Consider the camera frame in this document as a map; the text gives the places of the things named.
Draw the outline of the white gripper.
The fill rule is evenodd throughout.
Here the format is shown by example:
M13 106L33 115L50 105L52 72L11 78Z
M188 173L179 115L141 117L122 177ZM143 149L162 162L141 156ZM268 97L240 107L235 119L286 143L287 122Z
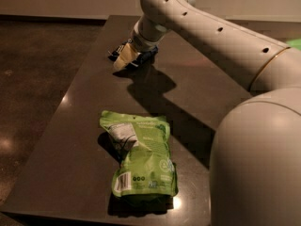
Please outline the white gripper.
M138 52L148 52L159 44L168 29L153 22L145 15L136 22L130 39L132 44L126 42L112 53L115 61L113 68L116 72L123 70L127 65L137 59Z

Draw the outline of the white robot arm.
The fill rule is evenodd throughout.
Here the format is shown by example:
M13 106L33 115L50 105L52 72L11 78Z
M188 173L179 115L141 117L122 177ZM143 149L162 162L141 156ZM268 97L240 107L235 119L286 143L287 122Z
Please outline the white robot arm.
M114 63L121 71L174 31L231 80L235 104L210 156L212 226L301 226L300 52L195 8L140 0L143 14Z

